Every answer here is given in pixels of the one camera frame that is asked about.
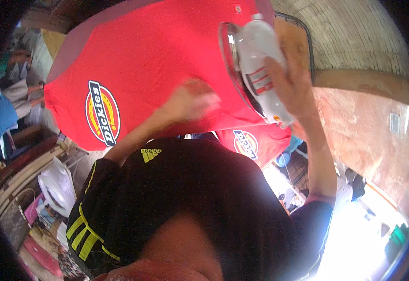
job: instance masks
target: man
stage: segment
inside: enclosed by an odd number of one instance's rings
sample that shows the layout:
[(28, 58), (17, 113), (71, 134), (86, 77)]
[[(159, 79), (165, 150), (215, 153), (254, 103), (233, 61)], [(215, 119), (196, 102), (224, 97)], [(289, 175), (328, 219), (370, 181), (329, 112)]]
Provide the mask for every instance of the man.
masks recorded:
[(97, 160), (69, 218), (70, 250), (96, 280), (296, 280), (320, 260), (336, 195), (331, 152), (307, 70), (265, 63), (306, 133), (309, 197), (287, 216), (259, 167), (206, 140), (155, 139), (218, 106), (187, 80)]

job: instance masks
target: hand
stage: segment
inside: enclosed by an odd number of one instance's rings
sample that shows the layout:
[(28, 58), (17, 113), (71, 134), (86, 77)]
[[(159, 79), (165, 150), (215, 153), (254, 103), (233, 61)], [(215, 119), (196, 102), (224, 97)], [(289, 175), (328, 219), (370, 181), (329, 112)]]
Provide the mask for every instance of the hand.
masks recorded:
[(285, 72), (275, 59), (266, 57), (264, 60), (278, 98), (298, 121), (309, 115), (318, 116), (311, 90), (311, 74), (290, 54), (285, 55), (288, 72)]
[(189, 78), (174, 89), (171, 98), (157, 114), (173, 124), (201, 119), (207, 112), (220, 107), (220, 98), (205, 82)]

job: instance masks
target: red t-shirt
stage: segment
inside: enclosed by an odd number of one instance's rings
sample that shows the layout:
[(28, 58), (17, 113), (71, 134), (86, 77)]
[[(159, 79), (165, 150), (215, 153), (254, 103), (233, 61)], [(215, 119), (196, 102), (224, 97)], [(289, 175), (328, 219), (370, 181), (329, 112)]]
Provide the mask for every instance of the red t-shirt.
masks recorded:
[(114, 145), (186, 77), (207, 82), (221, 108), (164, 136), (264, 125), (241, 99), (219, 48), (220, 22), (244, 25), (254, 1), (165, 0), (98, 25), (77, 59), (45, 86), (59, 129), (87, 150)]
[(263, 170), (290, 143), (290, 129), (276, 124), (216, 131), (227, 149), (252, 159)]

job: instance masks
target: plastic bag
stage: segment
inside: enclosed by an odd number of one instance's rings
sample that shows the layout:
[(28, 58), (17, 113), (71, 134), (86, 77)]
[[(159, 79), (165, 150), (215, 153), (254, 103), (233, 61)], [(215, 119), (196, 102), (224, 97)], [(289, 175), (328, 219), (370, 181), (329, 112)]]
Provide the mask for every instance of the plastic bag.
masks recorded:
[(44, 205), (49, 204), (56, 212), (68, 218), (76, 201), (72, 174), (58, 158), (38, 176), (38, 182), (45, 196)]

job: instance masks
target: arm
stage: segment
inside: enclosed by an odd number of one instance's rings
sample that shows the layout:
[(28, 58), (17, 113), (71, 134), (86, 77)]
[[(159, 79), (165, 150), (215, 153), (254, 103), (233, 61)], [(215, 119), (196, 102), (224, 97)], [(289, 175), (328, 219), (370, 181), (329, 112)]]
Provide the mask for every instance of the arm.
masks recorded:
[(198, 120), (218, 107), (220, 98), (204, 82), (188, 79), (176, 88), (172, 97), (142, 124), (129, 132), (104, 156), (122, 166), (130, 154), (170, 126)]
[(315, 106), (311, 90), (311, 76), (309, 71), (293, 60), (290, 54), (286, 53), (286, 57), (289, 66), (287, 73), (272, 58), (267, 57), (265, 64), (278, 97), (287, 111), (301, 125), (304, 140), (308, 145), (309, 197), (307, 203), (320, 200), (334, 206), (337, 191), (334, 161)]

